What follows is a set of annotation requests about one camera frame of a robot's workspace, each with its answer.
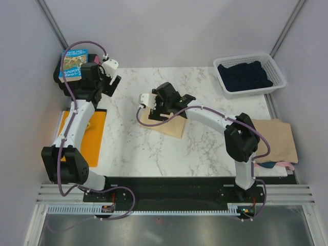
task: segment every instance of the tan fabric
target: tan fabric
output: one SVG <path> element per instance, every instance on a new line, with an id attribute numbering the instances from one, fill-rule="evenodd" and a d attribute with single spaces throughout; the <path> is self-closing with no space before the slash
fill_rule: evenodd
<path id="1" fill-rule="evenodd" d="M 256 159 L 257 163 L 267 161 L 288 161 L 297 163 L 297 153 L 292 135 L 291 125 L 283 123 L 278 119 L 257 120 L 252 119 L 255 129 L 265 137 L 271 147 L 271 153 L 263 158 Z M 261 140 L 258 145 L 256 155 L 262 155 L 267 152 L 267 147 Z"/>
<path id="2" fill-rule="evenodd" d="M 141 116 L 140 121 L 144 124 L 156 124 L 159 123 L 160 121 L 148 119 L 148 115 L 150 113 L 150 108 L 146 108 L 143 115 Z M 177 138 L 182 138 L 183 131 L 185 129 L 185 124 L 186 124 L 186 119 L 177 116 L 173 120 L 167 122 L 166 124 L 163 124 L 161 126 L 157 127 L 146 127 L 161 133 L 164 133 L 166 135 L 172 136 L 172 137 L 177 137 Z"/>

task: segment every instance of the white marble countertop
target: white marble countertop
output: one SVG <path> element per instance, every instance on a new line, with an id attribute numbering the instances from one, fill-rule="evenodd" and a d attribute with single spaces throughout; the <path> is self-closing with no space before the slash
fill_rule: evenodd
<path id="1" fill-rule="evenodd" d="M 122 77 L 113 97 L 103 95 L 98 108 L 107 109 L 98 167 L 106 176 L 235 176 L 234 160 L 224 137 L 188 120 L 182 139 L 141 127 L 136 121 L 138 98 L 169 81 L 181 94 L 229 114 L 244 112 L 254 119 L 270 119 L 264 96 L 226 100 L 214 68 L 118 69 Z M 257 167 L 256 176 L 286 176 L 284 167 Z"/>

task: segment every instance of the laundry basket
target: laundry basket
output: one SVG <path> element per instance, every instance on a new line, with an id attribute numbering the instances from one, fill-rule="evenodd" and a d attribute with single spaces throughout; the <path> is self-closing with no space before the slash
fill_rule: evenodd
<path id="1" fill-rule="evenodd" d="M 218 66 L 222 64 L 225 68 L 240 64 L 240 63 L 252 63 L 255 61 L 261 62 L 262 68 L 266 71 L 268 80 L 270 80 L 273 85 L 268 88 L 247 90 L 247 91 L 236 91 L 230 92 L 224 86 L 223 80 L 218 70 Z M 219 82 L 223 88 L 223 94 L 226 99 L 234 99 L 245 96 L 269 94 L 276 89 L 283 88 L 286 86 L 286 80 L 283 78 L 281 71 L 279 70 L 277 64 L 268 54 L 253 54 L 253 55 L 240 55 L 240 56 L 230 56 L 214 60 L 213 62 L 214 70 L 219 79 Z"/>

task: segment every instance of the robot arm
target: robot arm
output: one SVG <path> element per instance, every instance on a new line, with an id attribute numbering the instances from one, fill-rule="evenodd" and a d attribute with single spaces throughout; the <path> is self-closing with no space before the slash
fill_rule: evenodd
<path id="1" fill-rule="evenodd" d="M 154 89 L 152 94 L 140 95 L 139 103 L 151 108 L 149 119 L 160 121 L 168 119 L 161 114 L 177 113 L 190 106 L 203 107 L 193 96 L 180 96 L 169 82 Z M 252 158 L 255 156 L 259 137 L 246 127 L 227 120 L 229 117 L 255 128 L 249 116 L 242 113 L 239 116 L 224 114 L 224 117 L 221 117 L 202 108 L 186 109 L 180 116 L 201 122 L 224 135 L 226 150 L 235 160 L 236 184 L 243 190 L 250 189 L 254 184 Z"/>
<path id="2" fill-rule="evenodd" d="M 73 94 L 77 99 L 77 109 L 74 108 L 74 102 L 72 102 L 69 115 L 58 138 L 51 147 L 42 149 L 41 156 L 50 181 L 57 183 L 59 149 L 63 137 L 67 136 L 64 138 L 61 152 L 61 157 L 65 157 L 60 161 L 61 182 L 79 184 L 94 190 L 104 189 L 105 177 L 89 170 L 88 163 L 80 153 L 80 147 L 88 122 L 101 99 L 101 94 L 112 96 L 121 80 L 120 76 L 114 78 L 117 68 L 118 62 L 114 59 L 107 59 L 101 66 L 95 62 L 81 66 L 82 79 L 73 81 L 74 86 L 72 86 Z M 58 78 L 58 73 L 59 64 L 54 78 Z"/>

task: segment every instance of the white wall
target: white wall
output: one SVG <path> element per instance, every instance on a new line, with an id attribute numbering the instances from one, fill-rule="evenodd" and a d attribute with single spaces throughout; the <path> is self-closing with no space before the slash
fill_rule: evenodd
<path id="1" fill-rule="evenodd" d="M 270 53 L 297 0 L 46 2 L 69 44 L 98 42 L 126 68 L 212 66 L 219 57 Z"/>
<path id="2" fill-rule="evenodd" d="M 274 94 L 292 124 L 297 177 L 308 183 L 328 231 L 328 1 L 305 5 L 275 60 L 287 86 Z"/>
<path id="3" fill-rule="evenodd" d="M 63 93 L 52 79 L 61 47 L 34 0 L 0 8 L 0 238 L 22 245 L 43 181 Z"/>

